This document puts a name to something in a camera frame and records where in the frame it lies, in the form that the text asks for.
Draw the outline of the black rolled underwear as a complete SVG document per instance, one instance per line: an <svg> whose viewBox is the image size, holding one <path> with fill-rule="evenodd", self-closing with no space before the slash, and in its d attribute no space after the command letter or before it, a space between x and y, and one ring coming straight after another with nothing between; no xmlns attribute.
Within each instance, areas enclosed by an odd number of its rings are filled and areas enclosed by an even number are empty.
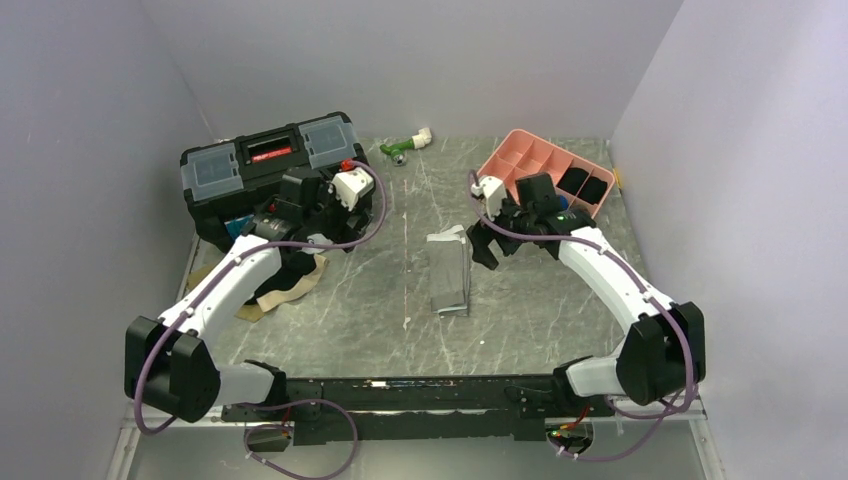
<svg viewBox="0 0 848 480"><path fill-rule="evenodd" d="M589 176L590 172L585 169L570 167L565 171L557 183L557 187L560 190L576 196Z"/></svg>
<svg viewBox="0 0 848 480"><path fill-rule="evenodd" d="M577 197L589 205L597 205L606 195L608 187L608 182L598 177L588 177Z"/></svg>

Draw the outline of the grey boxer briefs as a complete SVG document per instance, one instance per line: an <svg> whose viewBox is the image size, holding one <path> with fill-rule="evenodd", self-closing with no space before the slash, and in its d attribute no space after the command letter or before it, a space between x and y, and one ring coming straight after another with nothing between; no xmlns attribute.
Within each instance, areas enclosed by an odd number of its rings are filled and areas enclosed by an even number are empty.
<svg viewBox="0 0 848 480"><path fill-rule="evenodd" d="M426 236L429 302L438 315L467 316L470 306L470 255L465 228L454 225Z"/></svg>

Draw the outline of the black rolled underwear left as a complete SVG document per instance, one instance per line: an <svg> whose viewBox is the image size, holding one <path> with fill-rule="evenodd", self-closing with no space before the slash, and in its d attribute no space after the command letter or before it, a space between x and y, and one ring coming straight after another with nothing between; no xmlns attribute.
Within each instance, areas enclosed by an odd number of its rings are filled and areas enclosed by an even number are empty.
<svg viewBox="0 0 848 480"><path fill-rule="evenodd" d="M557 183L557 187L560 190L576 196L589 176L590 172L585 169L570 167L565 171Z"/></svg>

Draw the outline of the black rolled underwear right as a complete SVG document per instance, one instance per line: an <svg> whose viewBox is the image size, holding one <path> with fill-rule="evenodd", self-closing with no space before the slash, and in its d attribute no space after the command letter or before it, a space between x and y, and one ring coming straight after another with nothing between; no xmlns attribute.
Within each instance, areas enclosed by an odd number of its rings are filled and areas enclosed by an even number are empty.
<svg viewBox="0 0 848 480"><path fill-rule="evenodd" d="M589 205L597 205L606 195L608 187L608 182L598 177L588 177L577 197Z"/></svg>

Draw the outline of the black toolbox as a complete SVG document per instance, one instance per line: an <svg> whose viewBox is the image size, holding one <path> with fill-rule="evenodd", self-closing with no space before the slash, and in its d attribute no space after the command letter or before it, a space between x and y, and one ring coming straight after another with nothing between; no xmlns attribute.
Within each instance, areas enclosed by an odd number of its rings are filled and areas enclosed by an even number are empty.
<svg viewBox="0 0 848 480"><path fill-rule="evenodd" d="M284 174L303 168L331 178L348 159L369 163L350 117L332 112L184 151L183 198L198 237L225 252Z"/></svg>

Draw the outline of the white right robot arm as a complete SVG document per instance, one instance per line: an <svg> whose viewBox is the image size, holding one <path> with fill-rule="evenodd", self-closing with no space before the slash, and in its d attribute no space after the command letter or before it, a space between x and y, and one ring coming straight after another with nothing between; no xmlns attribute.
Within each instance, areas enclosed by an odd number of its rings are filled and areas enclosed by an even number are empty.
<svg viewBox="0 0 848 480"><path fill-rule="evenodd" d="M493 270L503 255L534 244L576 273L612 313L624 338L605 356L587 356L554 370L551 401L574 415L592 400L624 397L686 409L706 376L704 318L693 302L678 302L643 278L606 239L587 211L568 208L546 174L504 183L470 172L467 194L478 217L468 230L474 262Z"/></svg>

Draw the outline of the green white pipe fitting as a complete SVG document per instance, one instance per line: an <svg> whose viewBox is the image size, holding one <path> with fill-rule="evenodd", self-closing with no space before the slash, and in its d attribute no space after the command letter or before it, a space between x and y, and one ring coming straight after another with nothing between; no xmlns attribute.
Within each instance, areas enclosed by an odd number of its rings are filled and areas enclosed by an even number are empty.
<svg viewBox="0 0 848 480"><path fill-rule="evenodd" d="M379 146L379 150L390 159L393 165L402 166L406 164L407 151L420 150L428 146L432 140L431 130L425 127L406 140L393 144L383 143Z"/></svg>

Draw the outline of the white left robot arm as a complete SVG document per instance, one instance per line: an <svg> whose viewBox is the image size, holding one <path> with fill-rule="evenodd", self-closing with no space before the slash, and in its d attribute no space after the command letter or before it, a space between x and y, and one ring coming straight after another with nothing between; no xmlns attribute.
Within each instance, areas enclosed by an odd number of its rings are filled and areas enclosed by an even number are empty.
<svg viewBox="0 0 848 480"><path fill-rule="evenodd" d="M125 335L125 392L137 427L152 435L211 409L248 405L264 420L287 406L285 373L262 362L219 366L210 353L226 322L312 249L351 250L382 227L371 215L380 176L346 161L332 178L312 170L284 176L280 191L247 222L230 250L194 289L157 318L136 318Z"/></svg>

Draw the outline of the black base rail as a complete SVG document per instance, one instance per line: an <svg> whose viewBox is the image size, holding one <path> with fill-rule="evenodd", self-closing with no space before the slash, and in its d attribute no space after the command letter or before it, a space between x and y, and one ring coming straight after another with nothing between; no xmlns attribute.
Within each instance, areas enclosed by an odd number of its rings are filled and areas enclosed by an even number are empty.
<svg viewBox="0 0 848 480"><path fill-rule="evenodd" d="M560 423L612 416L600 396L574 394L562 375L290 378L262 407L226 406L242 424L286 423L297 446L356 438L508 437L542 441Z"/></svg>

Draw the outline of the pink divided organizer tray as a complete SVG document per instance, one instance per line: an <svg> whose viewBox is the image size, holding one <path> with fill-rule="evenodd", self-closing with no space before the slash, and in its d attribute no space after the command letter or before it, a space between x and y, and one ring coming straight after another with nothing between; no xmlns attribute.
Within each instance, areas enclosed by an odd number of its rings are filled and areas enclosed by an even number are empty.
<svg viewBox="0 0 848 480"><path fill-rule="evenodd" d="M590 172L589 177L598 177L609 183L607 193L599 204L589 205L577 195L571 195L557 187L557 183L570 167L585 169ZM477 171L478 177L491 175L501 179L506 190L514 198L518 197L517 180L537 173L545 173L551 178L557 195L567 198L568 207L579 207L591 217L597 216L612 188L617 184L617 178L611 170L522 129L511 131Z"/></svg>

